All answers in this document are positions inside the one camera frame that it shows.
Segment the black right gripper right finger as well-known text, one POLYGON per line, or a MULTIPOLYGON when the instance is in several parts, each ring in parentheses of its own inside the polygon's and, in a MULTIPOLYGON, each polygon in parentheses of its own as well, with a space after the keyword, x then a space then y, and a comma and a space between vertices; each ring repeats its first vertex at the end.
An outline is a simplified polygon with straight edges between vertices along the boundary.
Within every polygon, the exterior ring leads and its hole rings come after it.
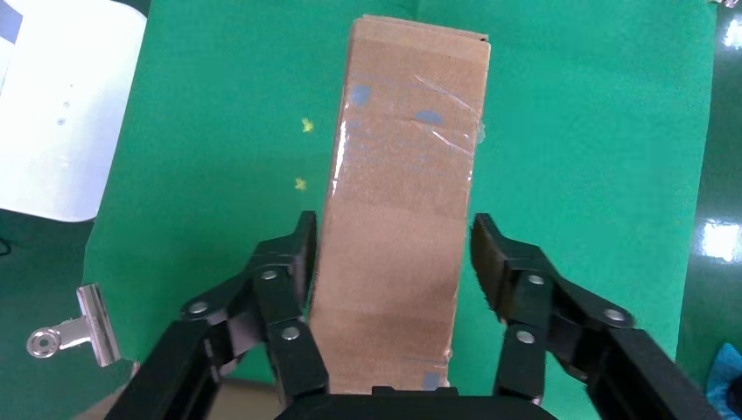
POLYGON ((708 402, 626 309, 563 277, 536 245, 476 213, 471 264, 507 327, 493 394, 537 405, 552 355, 603 419, 705 419, 708 402))

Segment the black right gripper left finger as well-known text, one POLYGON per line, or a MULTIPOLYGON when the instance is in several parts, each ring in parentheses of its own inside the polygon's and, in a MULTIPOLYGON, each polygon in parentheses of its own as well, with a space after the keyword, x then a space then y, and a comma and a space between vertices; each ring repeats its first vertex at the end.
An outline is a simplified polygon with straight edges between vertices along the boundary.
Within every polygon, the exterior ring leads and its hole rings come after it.
POLYGON ((108 419, 205 419, 226 376, 264 346, 282 419, 308 419, 329 376, 305 318, 317 216, 260 242, 237 275, 188 301, 121 393, 108 419))

